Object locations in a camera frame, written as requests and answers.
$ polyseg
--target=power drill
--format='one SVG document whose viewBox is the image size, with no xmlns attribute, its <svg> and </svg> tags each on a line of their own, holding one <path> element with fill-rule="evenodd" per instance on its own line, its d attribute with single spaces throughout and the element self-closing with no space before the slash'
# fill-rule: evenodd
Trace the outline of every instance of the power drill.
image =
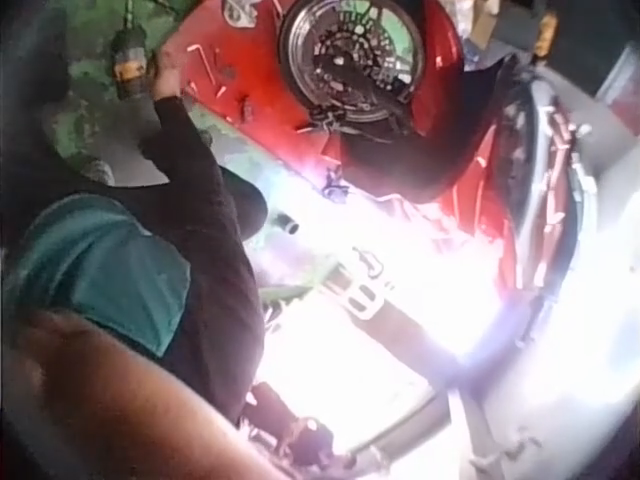
<svg viewBox="0 0 640 480">
<path fill-rule="evenodd" d="M 126 0 L 123 23 L 111 42 L 111 59 L 118 98 L 127 100 L 148 91 L 147 34 L 134 22 L 133 0 Z"/>
</svg>

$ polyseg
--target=metal bracket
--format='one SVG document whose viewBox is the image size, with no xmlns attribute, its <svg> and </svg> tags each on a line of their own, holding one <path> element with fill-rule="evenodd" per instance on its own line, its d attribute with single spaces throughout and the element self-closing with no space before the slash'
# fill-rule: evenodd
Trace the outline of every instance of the metal bracket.
<svg viewBox="0 0 640 480">
<path fill-rule="evenodd" d="M 254 28 L 258 22 L 258 11 L 253 7 L 261 0 L 223 0 L 222 14 L 229 25 L 235 28 Z"/>
</svg>

